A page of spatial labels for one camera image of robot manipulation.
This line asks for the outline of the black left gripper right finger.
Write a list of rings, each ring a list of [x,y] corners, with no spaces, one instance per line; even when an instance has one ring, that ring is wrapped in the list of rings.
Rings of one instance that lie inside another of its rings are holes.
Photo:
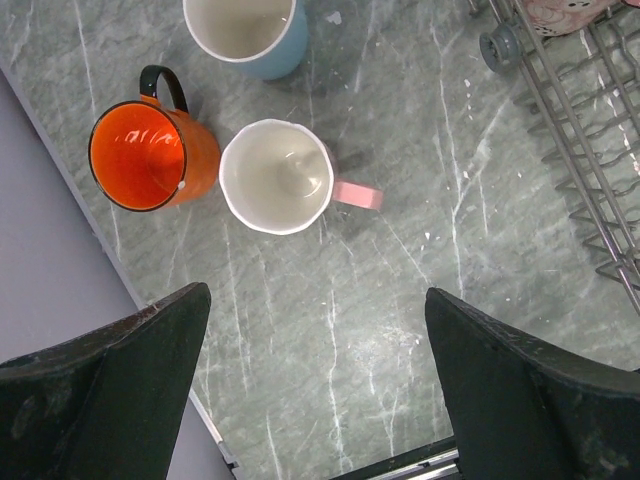
[[[425,320],[466,479],[636,479],[639,374],[494,319],[446,291]]]

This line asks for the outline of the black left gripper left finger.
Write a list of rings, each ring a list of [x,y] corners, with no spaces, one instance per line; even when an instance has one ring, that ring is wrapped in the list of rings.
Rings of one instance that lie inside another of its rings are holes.
[[[163,479],[211,308],[191,283],[1,365],[4,479]]]

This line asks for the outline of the orange mug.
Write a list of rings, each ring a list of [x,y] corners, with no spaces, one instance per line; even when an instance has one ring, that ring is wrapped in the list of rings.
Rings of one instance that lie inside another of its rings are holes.
[[[138,100],[118,103],[96,121],[88,144],[91,173],[116,206],[152,212],[205,195],[221,160],[215,136],[194,120],[176,74],[147,65]]]

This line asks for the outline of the pink faceted mug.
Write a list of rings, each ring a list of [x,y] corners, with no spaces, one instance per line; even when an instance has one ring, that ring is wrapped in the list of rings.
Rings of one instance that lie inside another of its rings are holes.
[[[337,177],[327,145],[303,125],[264,119],[242,128],[224,149],[218,180],[233,215],[276,236],[301,232],[332,201],[378,210],[383,193]]]

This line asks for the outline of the light blue mug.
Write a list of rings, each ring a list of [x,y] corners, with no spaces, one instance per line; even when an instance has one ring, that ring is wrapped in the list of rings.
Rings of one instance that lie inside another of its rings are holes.
[[[192,0],[182,6],[198,46],[247,76],[280,79],[304,58],[309,32],[302,1]]]

